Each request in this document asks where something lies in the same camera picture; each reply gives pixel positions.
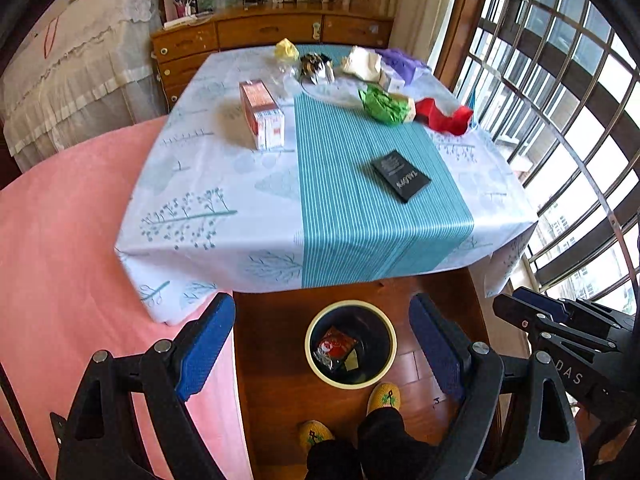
yellow slipper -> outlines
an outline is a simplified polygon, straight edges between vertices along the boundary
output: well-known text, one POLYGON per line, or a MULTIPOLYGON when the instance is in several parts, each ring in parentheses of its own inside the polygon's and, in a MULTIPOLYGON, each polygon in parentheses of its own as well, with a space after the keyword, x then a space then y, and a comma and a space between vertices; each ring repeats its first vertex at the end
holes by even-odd
POLYGON ((308 420, 300 425, 298 433, 300 446, 308 453, 312 446, 325 440, 335 440, 328 427, 317 420, 308 420))
POLYGON ((380 383, 376 386, 367 403, 367 415, 378 408, 400 409, 400 388, 393 383, 380 383))

crumpled paper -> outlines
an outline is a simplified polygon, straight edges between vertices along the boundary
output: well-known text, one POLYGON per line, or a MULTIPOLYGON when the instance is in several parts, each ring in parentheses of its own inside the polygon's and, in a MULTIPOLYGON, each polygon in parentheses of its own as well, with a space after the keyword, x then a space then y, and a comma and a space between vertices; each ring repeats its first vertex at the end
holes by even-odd
POLYGON ((296 46, 287 38, 276 44, 275 55, 278 59, 283 61, 296 61, 300 58, 300 53, 296 49, 296 46))
POLYGON ((360 100, 367 114, 384 124, 401 124, 415 117, 415 103, 410 97, 388 94, 374 85, 359 90, 360 100))
POLYGON ((380 54, 354 46, 349 55, 342 59, 342 71, 363 81, 377 83, 380 80, 381 62, 380 54))

white tablecloth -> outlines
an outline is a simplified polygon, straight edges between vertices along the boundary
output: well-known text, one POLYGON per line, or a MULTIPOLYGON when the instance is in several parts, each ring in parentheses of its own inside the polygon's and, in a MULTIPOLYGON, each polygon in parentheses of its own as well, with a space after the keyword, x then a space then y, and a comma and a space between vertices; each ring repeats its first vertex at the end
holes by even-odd
MULTIPOLYGON (((293 97, 304 92, 361 109, 357 89, 363 86, 339 74, 332 86, 283 81, 273 47, 207 59, 149 154, 116 243, 155 320, 180 321, 217 287, 267 292, 303 286, 305 230, 293 97), (263 79, 286 115, 287 144, 280 152, 256 152, 242 114, 238 83, 255 78, 263 79)), ((431 74, 405 89, 416 99, 446 92, 431 74)), ((522 255, 536 213, 486 132, 475 128, 454 137, 424 127, 424 134, 473 221, 466 239, 429 270, 468 266, 491 255, 485 289, 496 294, 522 255)))

teal striped table runner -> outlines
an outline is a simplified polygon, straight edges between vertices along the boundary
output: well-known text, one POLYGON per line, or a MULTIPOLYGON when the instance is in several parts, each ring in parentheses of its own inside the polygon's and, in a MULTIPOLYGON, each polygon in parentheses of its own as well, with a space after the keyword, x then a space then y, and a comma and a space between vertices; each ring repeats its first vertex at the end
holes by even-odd
POLYGON ((471 234, 471 213, 420 124, 386 126, 306 94, 295 107, 304 287, 428 272, 471 234), (392 150, 431 179, 407 204, 370 164, 392 150))
POLYGON ((296 45, 300 57, 311 52, 324 54, 332 59, 334 66, 340 65, 343 57, 347 57, 351 51, 350 46, 345 45, 326 45, 326 44, 299 44, 296 45))

pink bedsheet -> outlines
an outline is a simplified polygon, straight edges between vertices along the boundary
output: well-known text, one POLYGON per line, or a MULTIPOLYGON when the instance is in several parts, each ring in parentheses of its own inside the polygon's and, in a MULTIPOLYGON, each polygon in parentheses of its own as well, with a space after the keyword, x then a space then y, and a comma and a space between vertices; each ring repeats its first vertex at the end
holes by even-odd
MULTIPOLYGON (((151 320, 113 251, 130 193, 165 120, 65 150, 0 191, 0 361, 52 478, 58 448, 49 412, 68 415, 93 352, 144 352, 180 330, 151 320)), ((134 397, 154 473, 171 478, 144 399, 134 397)), ((203 391, 187 403, 229 480, 252 478, 237 399, 230 337, 203 391)), ((1 393, 0 416, 22 444, 1 393)))

